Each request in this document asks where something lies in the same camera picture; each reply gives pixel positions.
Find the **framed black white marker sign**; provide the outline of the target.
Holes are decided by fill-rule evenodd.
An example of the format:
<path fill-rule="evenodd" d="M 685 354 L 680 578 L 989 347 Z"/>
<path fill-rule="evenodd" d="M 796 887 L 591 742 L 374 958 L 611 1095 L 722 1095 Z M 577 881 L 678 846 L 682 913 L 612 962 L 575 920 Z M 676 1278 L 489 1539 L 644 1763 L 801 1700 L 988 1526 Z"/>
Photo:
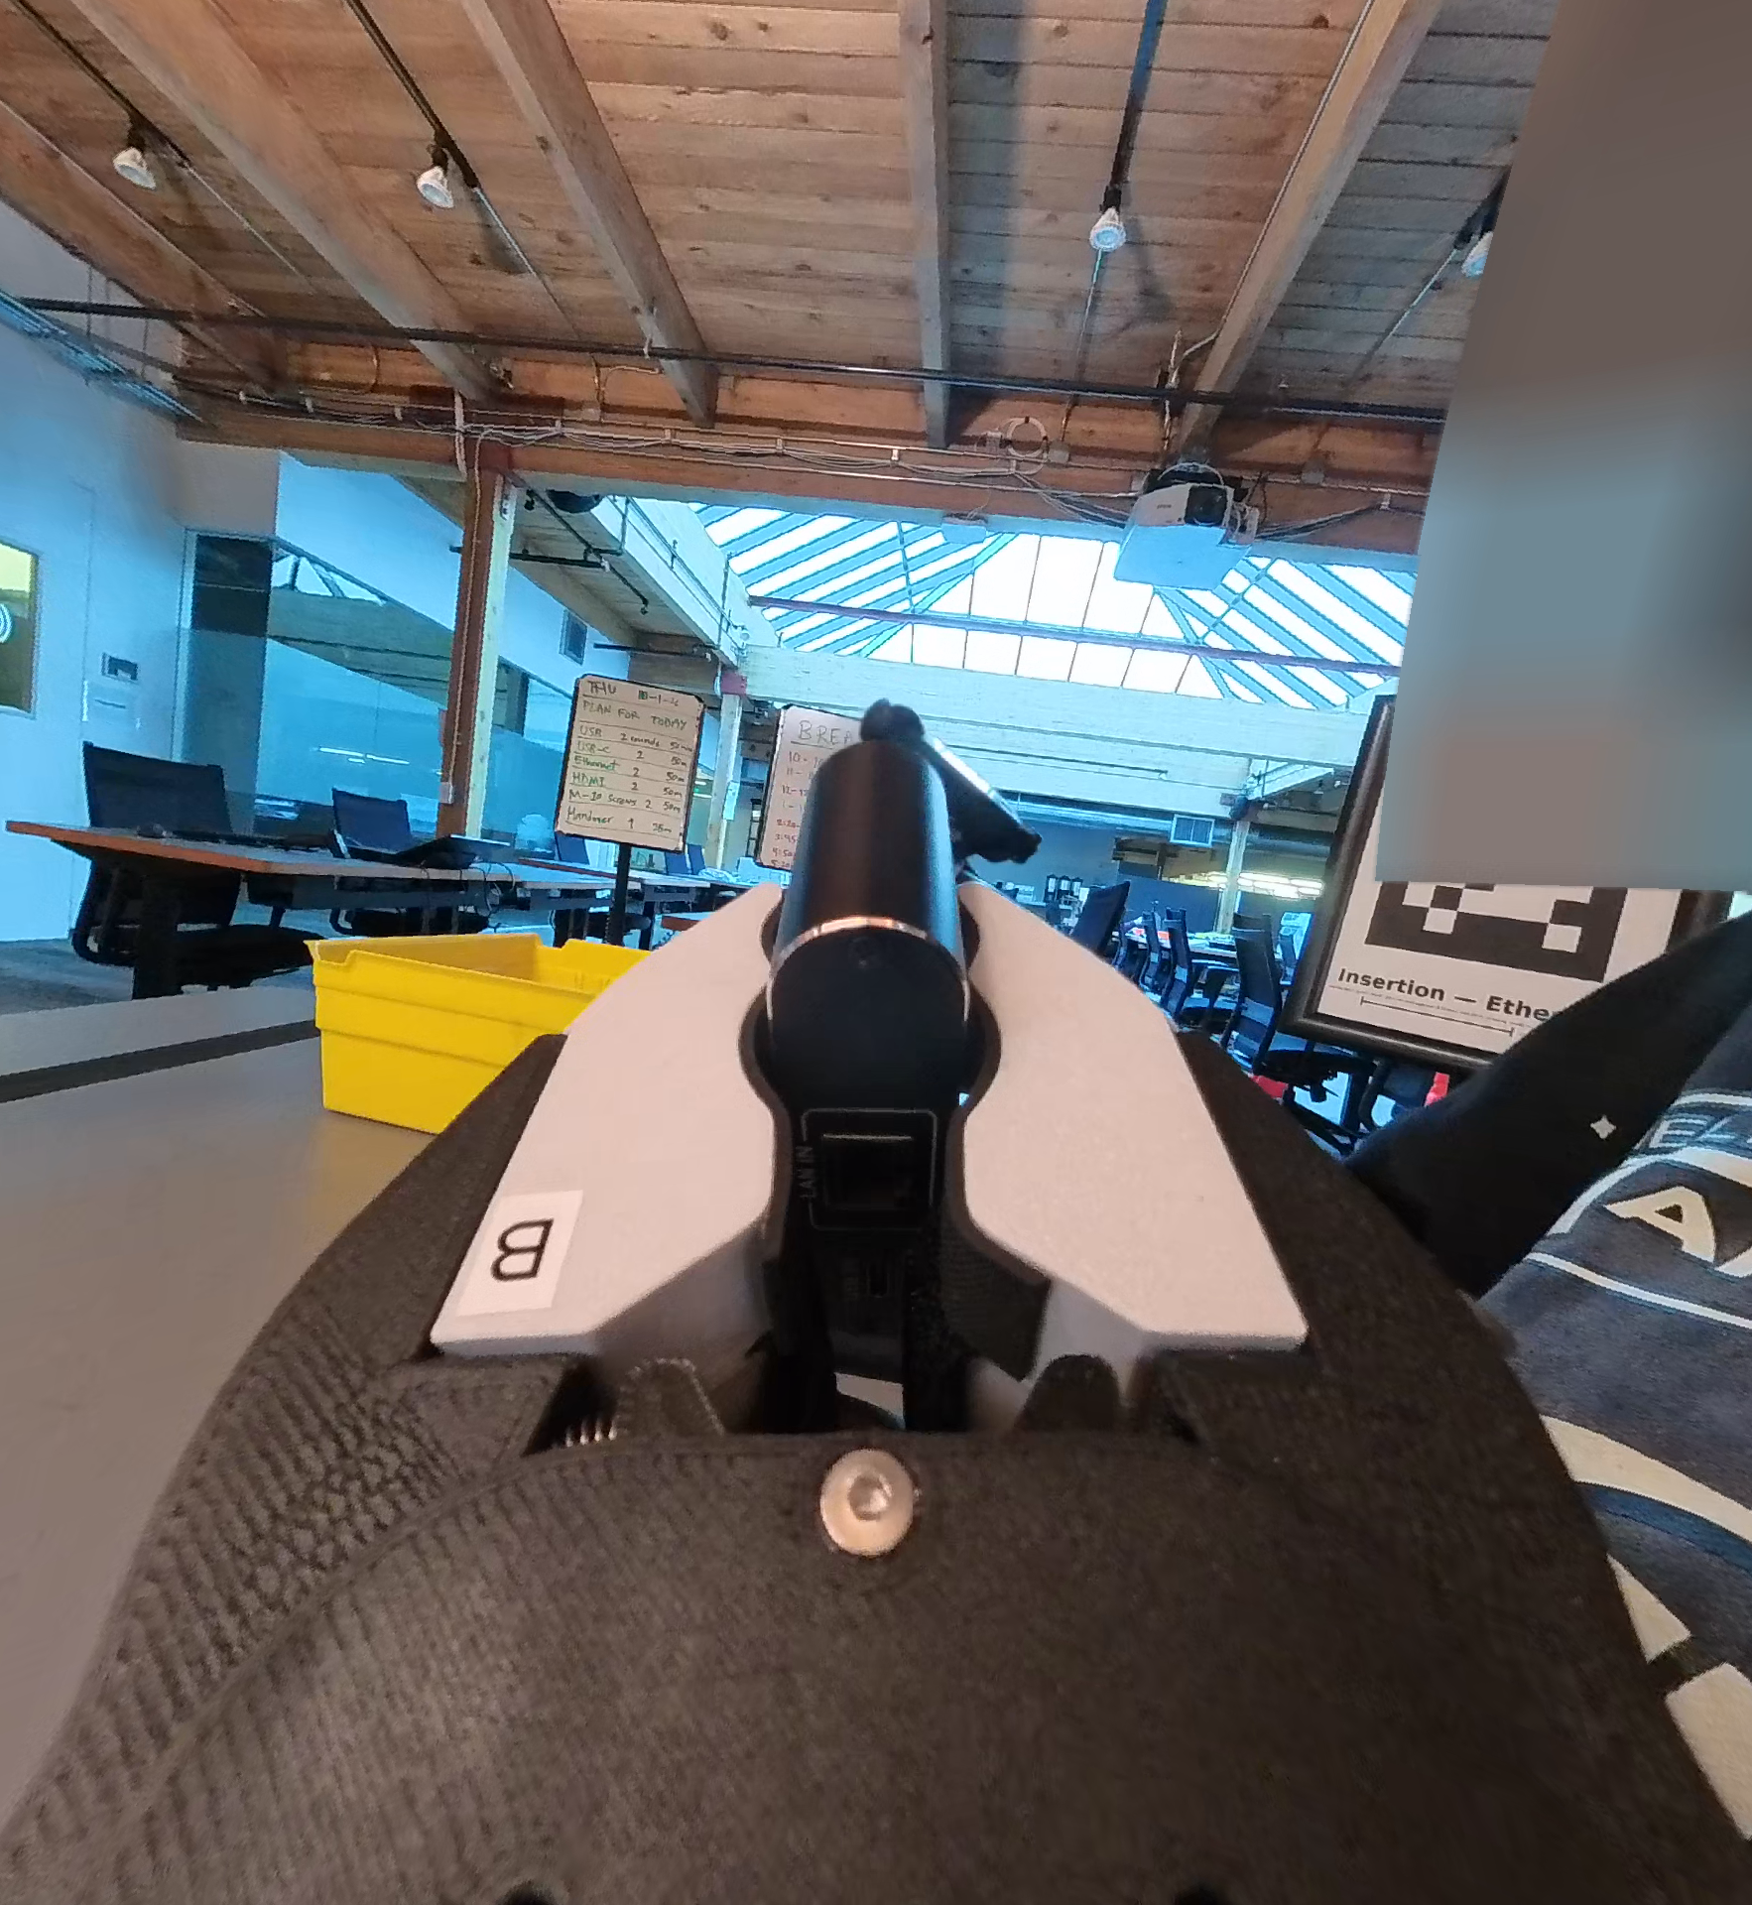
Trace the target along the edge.
<path fill-rule="evenodd" d="M 1384 883 L 1396 698 L 1375 698 L 1282 1011 L 1313 1042 L 1477 1071 L 1732 913 L 1731 893 Z"/>

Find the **yellow plastic bin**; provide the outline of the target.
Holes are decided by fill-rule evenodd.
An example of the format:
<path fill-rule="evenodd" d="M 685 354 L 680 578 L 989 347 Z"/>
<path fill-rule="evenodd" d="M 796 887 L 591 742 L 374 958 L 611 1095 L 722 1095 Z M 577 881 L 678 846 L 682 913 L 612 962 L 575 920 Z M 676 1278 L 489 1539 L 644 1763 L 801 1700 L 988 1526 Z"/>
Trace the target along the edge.
<path fill-rule="evenodd" d="M 427 1135 L 646 961 L 535 934 L 311 941 L 309 953 L 324 1108 Z"/>

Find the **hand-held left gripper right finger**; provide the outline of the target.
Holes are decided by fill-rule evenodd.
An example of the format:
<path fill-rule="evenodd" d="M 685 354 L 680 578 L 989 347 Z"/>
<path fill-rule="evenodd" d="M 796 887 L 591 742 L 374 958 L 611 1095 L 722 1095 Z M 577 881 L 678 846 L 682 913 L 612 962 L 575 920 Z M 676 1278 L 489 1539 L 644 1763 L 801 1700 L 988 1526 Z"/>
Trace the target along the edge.
<path fill-rule="evenodd" d="M 952 1322 L 986 1359 L 1295 1350 L 1307 1322 L 1168 1013 L 981 884 L 993 1070 L 954 1135 Z"/>

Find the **black mesh chair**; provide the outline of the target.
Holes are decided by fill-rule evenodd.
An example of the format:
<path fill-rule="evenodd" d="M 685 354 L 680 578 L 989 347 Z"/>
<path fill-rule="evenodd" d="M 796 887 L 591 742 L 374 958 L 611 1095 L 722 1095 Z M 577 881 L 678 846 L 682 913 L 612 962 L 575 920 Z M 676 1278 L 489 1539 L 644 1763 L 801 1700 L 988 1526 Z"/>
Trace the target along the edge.
<path fill-rule="evenodd" d="M 344 789 L 333 791 L 333 843 L 349 859 L 427 870 L 472 870 L 489 851 L 484 839 L 462 834 L 416 835 L 404 798 Z M 472 937 L 487 930 L 489 916 L 474 909 L 386 905 L 333 910 L 332 927 L 354 939 Z"/>
<path fill-rule="evenodd" d="M 223 770 L 81 744 L 81 782 L 93 828 L 141 838 L 228 842 Z M 278 913 L 267 925 L 240 922 L 242 878 L 234 873 L 163 873 L 157 862 L 89 864 L 71 947 L 86 965 L 139 965 L 144 907 L 160 897 L 173 913 L 171 981 L 136 986 L 136 997 L 180 990 L 244 990 L 311 965 L 309 942 Z"/>

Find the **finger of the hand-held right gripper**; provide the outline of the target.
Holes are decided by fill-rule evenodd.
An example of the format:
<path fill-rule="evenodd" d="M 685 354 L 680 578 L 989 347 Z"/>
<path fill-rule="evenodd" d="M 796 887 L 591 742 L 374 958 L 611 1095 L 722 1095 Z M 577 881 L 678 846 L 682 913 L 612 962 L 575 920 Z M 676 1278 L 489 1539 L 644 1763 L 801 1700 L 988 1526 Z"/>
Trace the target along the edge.
<path fill-rule="evenodd" d="M 1042 846 L 1040 834 L 1021 821 L 992 783 L 929 735 L 916 737 L 914 746 L 944 786 L 959 864 L 1024 867 L 1032 862 Z"/>

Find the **row of black chairs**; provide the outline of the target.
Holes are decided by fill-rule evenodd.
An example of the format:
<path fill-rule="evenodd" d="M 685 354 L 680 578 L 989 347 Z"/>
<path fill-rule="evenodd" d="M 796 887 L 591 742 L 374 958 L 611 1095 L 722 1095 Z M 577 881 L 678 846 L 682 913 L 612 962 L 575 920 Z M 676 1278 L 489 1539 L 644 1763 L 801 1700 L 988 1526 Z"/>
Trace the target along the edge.
<path fill-rule="evenodd" d="M 1216 1043 L 1326 1150 L 1346 1156 L 1370 1066 L 1351 1049 L 1285 1027 L 1271 934 L 1250 928 L 1214 957 L 1174 910 L 1133 913 L 1128 883 L 1088 888 L 1068 937 L 1125 976 L 1177 1035 Z"/>

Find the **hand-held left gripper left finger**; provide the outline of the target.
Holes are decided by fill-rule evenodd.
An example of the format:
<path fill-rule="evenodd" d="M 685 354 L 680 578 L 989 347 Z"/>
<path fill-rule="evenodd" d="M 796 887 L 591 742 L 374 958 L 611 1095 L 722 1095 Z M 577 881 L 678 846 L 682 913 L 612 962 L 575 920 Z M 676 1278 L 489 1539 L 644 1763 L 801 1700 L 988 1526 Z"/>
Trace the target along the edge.
<path fill-rule="evenodd" d="M 751 888 L 575 1020 L 432 1327 L 437 1350 L 743 1363 L 765 1336 L 777 1126 L 745 1034 L 781 897 Z"/>

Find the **white ceiling projector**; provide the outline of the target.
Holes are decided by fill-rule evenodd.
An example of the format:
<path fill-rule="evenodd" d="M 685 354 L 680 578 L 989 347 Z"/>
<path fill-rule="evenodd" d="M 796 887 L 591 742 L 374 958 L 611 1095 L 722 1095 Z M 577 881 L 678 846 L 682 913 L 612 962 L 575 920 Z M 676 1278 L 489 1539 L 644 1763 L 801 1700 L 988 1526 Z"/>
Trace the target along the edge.
<path fill-rule="evenodd" d="M 1125 586 L 1218 593 L 1257 542 L 1261 511 L 1212 465 L 1169 465 L 1133 503 L 1112 568 Z"/>

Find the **long wooden work table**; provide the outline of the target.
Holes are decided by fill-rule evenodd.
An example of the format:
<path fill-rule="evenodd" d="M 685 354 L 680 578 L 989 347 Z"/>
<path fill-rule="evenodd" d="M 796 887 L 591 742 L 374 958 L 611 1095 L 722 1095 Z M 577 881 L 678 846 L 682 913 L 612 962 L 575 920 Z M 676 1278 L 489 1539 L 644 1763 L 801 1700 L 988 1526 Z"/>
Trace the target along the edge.
<path fill-rule="evenodd" d="M 196 842 L 173 834 L 139 834 L 88 826 L 7 821 L 7 832 L 46 839 L 77 853 L 91 870 L 89 890 L 111 898 L 120 878 L 136 883 L 130 928 L 84 927 L 74 947 L 89 965 L 117 965 L 131 975 L 138 1002 L 175 997 L 196 981 L 208 937 L 206 922 L 186 915 L 199 893 L 232 881 L 238 897 L 294 913 L 419 910 L 427 916 L 462 910 L 525 909 L 554 920 L 556 942 L 581 937 L 594 913 L 605 910 L 612 941 L 637 933 L 651 947 L 667 916 L 701 916 L 743 897 L 743 887 L 714 874 L 638 874 L 545 862 L 482 858 L 466 870 L 430 870 L 359 862 L 318 847 L 250 842 Z"/>

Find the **handwritten whiteboard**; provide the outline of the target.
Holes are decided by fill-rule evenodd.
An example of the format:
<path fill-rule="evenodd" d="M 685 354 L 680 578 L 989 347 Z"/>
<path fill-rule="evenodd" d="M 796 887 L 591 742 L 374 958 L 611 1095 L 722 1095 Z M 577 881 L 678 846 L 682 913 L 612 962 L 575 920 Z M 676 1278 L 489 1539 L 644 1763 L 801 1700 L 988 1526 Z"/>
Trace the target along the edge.
<path fill-rule="evenodd" d="M 556 834 L 633 849 L 687 849 L 704 703 L 583 675 L 573 691 Z"/>
<path fill-rule="evenodd" d="M 777 719 L 753 862 L 770 873 L 793 870 L 815 775 L 824 762 L 863 740 L 864 717 L 785 706 Z"/>

